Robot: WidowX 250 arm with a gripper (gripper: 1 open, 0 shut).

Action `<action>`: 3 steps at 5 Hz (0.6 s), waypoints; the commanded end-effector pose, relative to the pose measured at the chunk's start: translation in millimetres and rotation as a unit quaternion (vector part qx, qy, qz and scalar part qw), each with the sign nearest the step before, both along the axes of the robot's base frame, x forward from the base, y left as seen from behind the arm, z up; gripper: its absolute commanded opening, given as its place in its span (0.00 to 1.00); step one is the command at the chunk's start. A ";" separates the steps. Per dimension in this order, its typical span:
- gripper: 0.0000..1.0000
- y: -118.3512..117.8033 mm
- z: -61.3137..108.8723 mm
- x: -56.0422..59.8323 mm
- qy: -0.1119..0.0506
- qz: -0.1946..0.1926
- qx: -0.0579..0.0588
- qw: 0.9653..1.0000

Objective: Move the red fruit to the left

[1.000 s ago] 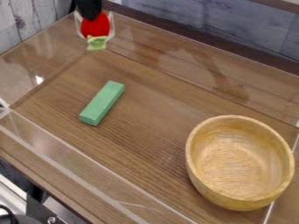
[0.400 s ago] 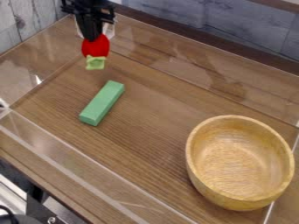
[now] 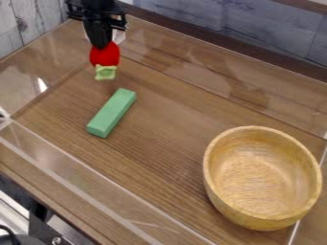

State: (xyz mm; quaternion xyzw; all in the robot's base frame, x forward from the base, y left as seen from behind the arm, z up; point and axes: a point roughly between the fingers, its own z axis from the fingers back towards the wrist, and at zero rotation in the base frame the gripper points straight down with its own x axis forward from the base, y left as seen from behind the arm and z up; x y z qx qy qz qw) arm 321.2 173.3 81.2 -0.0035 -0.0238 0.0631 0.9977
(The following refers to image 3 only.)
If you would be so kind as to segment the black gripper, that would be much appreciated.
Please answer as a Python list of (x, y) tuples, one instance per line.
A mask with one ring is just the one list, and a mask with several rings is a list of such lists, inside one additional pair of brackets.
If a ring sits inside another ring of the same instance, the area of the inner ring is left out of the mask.
[(102, 49), (112, 40), (112, 30), (128, 27), (125, 11), (117, 0), (64, 0), (68, 17), (82, 21), (90, 44)]

